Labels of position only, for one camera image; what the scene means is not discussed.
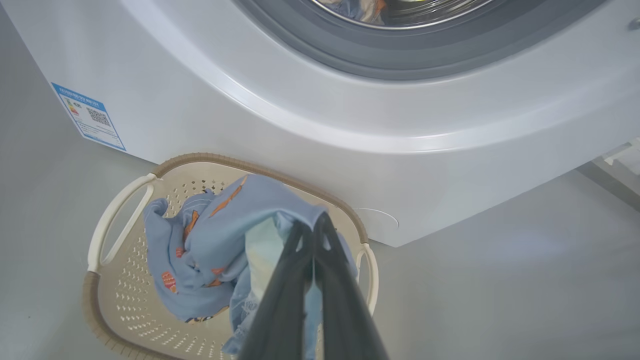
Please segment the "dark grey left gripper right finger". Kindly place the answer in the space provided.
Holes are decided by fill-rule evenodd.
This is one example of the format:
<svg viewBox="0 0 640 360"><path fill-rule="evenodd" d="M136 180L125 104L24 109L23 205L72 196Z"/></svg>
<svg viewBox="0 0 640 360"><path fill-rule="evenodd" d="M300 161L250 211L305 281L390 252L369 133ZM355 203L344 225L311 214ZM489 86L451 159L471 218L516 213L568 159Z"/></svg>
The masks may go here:
<svg viewBox="0 0 640 360"><path fill-rule="evenodd" d="M325 360L387 360L336 228L327 213L313 228L314 278L322 292Z"/></svg>

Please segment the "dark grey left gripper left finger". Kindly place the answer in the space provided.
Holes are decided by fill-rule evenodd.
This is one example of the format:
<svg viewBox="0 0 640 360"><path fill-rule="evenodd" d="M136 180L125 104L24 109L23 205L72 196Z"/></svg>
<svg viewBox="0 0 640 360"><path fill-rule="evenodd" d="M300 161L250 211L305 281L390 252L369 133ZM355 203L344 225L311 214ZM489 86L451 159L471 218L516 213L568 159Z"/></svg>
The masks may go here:
<svg viewBox="0 0 640 360"><path fill-rule="evenodd" d="M295 221L270 278L240 360L304 360L306 294L313 282L311 228Z"/></svg>

